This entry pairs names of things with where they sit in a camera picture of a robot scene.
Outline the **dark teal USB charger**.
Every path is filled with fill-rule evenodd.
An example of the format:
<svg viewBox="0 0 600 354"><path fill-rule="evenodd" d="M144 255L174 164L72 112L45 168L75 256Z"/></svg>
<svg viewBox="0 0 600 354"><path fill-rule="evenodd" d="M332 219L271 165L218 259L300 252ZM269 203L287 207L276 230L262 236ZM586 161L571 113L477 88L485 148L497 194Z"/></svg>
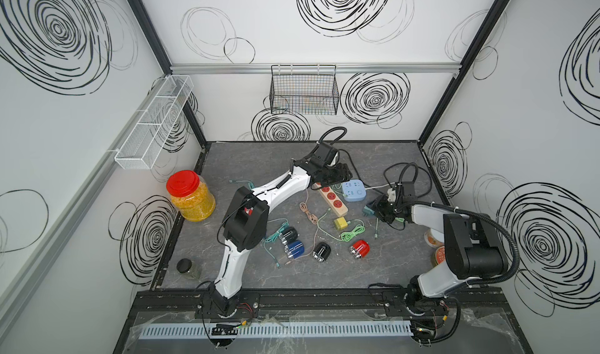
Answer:
<svg viewBox="0 0 600 354"><path fill-rule="evenodd" d="M375 215L375 211L369 205L365 205L363 207L362 211L363 211L364 216L374 216Z"/></svg>

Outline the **yellow USB charger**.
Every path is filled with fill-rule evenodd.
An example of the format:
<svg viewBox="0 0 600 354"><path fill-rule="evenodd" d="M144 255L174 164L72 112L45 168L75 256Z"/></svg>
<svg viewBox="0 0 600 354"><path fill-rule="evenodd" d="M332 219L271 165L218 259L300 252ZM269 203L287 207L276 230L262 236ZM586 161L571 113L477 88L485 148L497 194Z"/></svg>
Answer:
<svg viewBox="0 0 600 354"><path fill-rule="evenodd" d="M339 217L334 220L336 230L345 230L348 227L348 221L344 217Z"/></svg>

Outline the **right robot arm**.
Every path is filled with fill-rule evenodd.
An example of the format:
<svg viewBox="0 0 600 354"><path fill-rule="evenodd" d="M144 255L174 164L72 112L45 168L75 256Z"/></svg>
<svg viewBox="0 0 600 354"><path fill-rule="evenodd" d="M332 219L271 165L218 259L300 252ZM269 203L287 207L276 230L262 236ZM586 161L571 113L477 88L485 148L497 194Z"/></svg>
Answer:
<svg viewBox="0 0 600 354"><path fill-rule="evenodd" d="M381 195L367 206L386 224L402 219L443 235L445 261L414 277L407 296L439 299L464 287L503 283L520 265L517 243L501 224L482 213L458 207L421 202L412 183L395 187L395 194Z"/></svg>

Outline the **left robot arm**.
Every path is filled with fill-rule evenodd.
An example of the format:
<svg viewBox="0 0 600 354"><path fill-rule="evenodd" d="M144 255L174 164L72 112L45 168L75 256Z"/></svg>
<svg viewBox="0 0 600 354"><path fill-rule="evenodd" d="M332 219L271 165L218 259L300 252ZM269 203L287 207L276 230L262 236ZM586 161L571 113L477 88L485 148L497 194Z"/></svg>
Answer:
<svg viewBox="0 0 600 354"><path fill-rule="evenodd" d="M288 171L258 188L239 188L224 215L223 259L209 295L217 311L229 316L237 309L242 276L250 252L267 234L271 211L293 195L315 184L323 187L352 178L348 165L338 160L334 141L317 141L308 155L290 161Z"/></svg>

